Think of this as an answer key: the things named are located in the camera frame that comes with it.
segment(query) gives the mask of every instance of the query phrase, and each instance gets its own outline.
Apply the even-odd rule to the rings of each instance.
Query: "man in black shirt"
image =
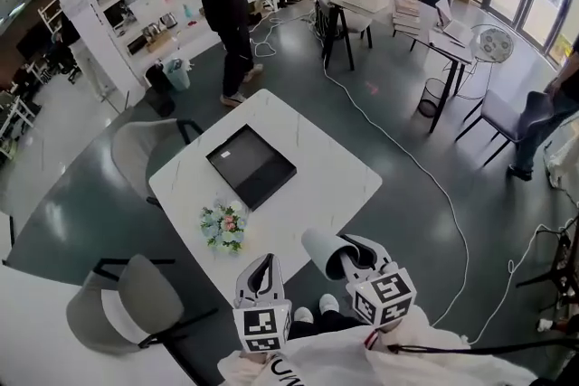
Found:
[[[219,34],[227,50],[221,102],[229,107],[237,107],[245,101],[239,92],[242,82],[249,81],[263,70],[262,65],[253,65],[250,32],[247,26],[249,16],[247,0],[201,1],[209,26]]]
[[[571,115],[579,111],[579,37],[575,40],[571,55],[565,66],[546,86],[553,100],[553,116],[536,127],[518,144],[515,163],[508,167],[508,174],[524,181],[531,180],[533,158],[539,146]]]

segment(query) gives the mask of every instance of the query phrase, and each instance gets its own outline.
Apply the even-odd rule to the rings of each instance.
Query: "gray cup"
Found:
[[[336,235],[324,235],[313,229],[304,231],[301,244],[328,280],[341,280],[346,276],[340,259],[341,251],[355,260],[359,259],[358,249],[353,244]]]

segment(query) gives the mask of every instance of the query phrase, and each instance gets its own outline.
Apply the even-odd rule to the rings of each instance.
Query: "floor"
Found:
[[[312,3],[304,1],[284,9],[278,17],[290,20],[311,8]],[[454,13],[470,25],[495,23],[472,6],[457,3]],[[253,37],[262,40],[268,31],[269,24],[264,22]],[[501,143],[489,142],[494,133],[490,127],[479,124],[454,144],[462,119],[475,104],[472,100],[449,100],[439,125],[429,136],[430,121],[415,109],[424,82],[441,76],[445,60],[419,44],[410,53],[409,38],[401,34],[393,38],[392,30],[380,24],[373,24],[372,32],[371,51],[365,42],[352,38],[355,72],[349,70],[343,43],[335,45],[327,71],[348,87],[365,113],[409,150],[452,198],[469,244],[470,266],[463,294],[439,327],[474,340],[502,297],[508,261],[520,259],[539,223],[557,227],[576,209],[563,193],[549,189],[540,164],[542,154],[537,154],[535,178],[525,184],[505,178],[512,147],[481,168]],[[445,196],[407,155],[365,122],[342,89],[324,78],[320,46],[307,23],[300,19],[275,28],[270,43],[278,53],[261,59],[265,75],[247,85],[245,93],[269,89],[383,177],[382,187],[343,232],[384,244],[391,256],[408,269],[418,290],[416,303],[431,320],[438,318],[459,290],[465,269],[465,249]],[[193,64],[190,89],[174,96],[175,116],[193,118],[207,128],[227,112],[218,101],[223,47],[213,47],[195,58]],[[460,93],[482,95],[489,72],[490,67],[479,67]],[[516,38],[513,56],[493,67],[489,86],[521,108],[527,92],[542,89],[553,74],[529,45]],[[39,276],[80,284],[99,258],[125,258],[138,252],[150,258],[175,258],[177,263],[163,271],[183,298],[187,314],[219,308],[217,315],[192,326],[190,336],[177,349],[211,384],[217,384],[221,376],[216,363],[239,346],[229,303],[198,267],[166,216],[130,190],[110,159],[111,136],[120,125],[131,119],[153,118],[152,110],[140,103],[106,127],[67,166],[40,202],[8,262]],[[550,150],[557,149],[563,140],[561,134],[555,134]],[[579,197],[576,178],[571,181],[569,191]],[[552,236],[540,236],[514,281],[545,271],[554,249]],[[285,288],[286,297],[295,307],[314,308],[322,293],[332,292],[347,311],[344,284],[325,280],[311,263]],[[512,287],[478,345],[536,340],[538,308],[554,298],[555,291],[548,283]],[[537,374],[548,375],[562,355],[549,348],[505,357]]]
[[[33,101],[43,106],[34,129],[20,138],[14,161],[0,170],[0,211],[13,216],[16,234],[72,161],[118,114],[107,101],[92,96],[82,75],[74,85],[62,74],[54,76]],[[117,91],[109,102],[123,108]]]

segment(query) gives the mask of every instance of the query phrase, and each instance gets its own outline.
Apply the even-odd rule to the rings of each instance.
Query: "ceiling light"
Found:
[[[15,14],[19,14],[25,5],[26,5],[25,2],[22,2],[21,4],[19,4],[12,12],[10,12],[8,17],[12,18]]]

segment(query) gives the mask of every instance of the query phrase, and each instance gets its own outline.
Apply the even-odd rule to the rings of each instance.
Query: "dark green floor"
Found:
[[[304,2],[283,10],[279,17],[290,19],[310,8]],[[455,14],[467,24],[495,23],[474,7],[457,7]],[[415,108],[425,80],[440,76],[445,61],[433,52],[427,54],[420,45],[409,53],[410,39],[392,38],[392,31],[379,24],[372,27],[372,51],[352,38],[356,71],[349,71],[344,45],[337,43],[328,72],[349,88],[375,123],[434,174],[452,198],[469,243],[470,268],[464,293],[440,327],[472,340],[502,297],[508,260],[520,259],[540,222],[562,225],[574,207],[564,194],[549,190],[539,155],[535,179],[528,184],[505,179],[512,147],[482,169],[493,151],[488,144],[494,134],[484,123],[457,145],[453,143],[474,101],[450,100],[436,131],[428,136],[430,122],[416,114]],[[260,39],[267,31],[264,24],[254,35]],[[493,70],[490,87],[520,108],[527,92],[544,87],[553,71],[530,46],[520,39],[516,43],[514,55]],[[437,318],[459,290],[465,265],[464,247],[445,197],[407,155],[364,121],[343,90],[324,78],[319,43],[305,22],[276,28],[271,44],[278,54],[261,59],[265,75],[245,93],[269,89],[383,177],[382,187],[343,232],[384,244],[410,272],[418,290],[417,304],[431,320]],[[193,118],[208,128],[227,112],[218,100],[223,48],[215,46],[193,63],[191,87],[176,95],[175,116]],[[462,93],[484,93],[488,75],[489,68],[478,71]],[[125,258],[138,252],[150,258],[176,258],[177,264],[163,271],[184,299],[189,315],[212,306],[220,308],[218,315],[193,326],[191,336],[179,348],[210,383],[218,383],[217,361],[239,345],[229,303],[197,266],[164,214],[130,190],[109,155],[110,136],[121,124],[153,118],[150,108],[141,103],[95,139],[38,206],[8,261],[39,276],[80,284],[99,258]],[[560,138],[554,147],[561,145]],[[494,142],[494,147],[501,143]],[[555,238],[540,236],[514,281],[545,271],[554,248]],[[327,291],[341,297],[346,307],[344,285],[326,281],[311,263],[286,285],[286,296],[294,307],[314,307]],[[537,309],[554,298],[549,283],[512,288],[479,345],[536,340]],[[508,358],[537,374],[548,374],[561,355],[543,349]]]

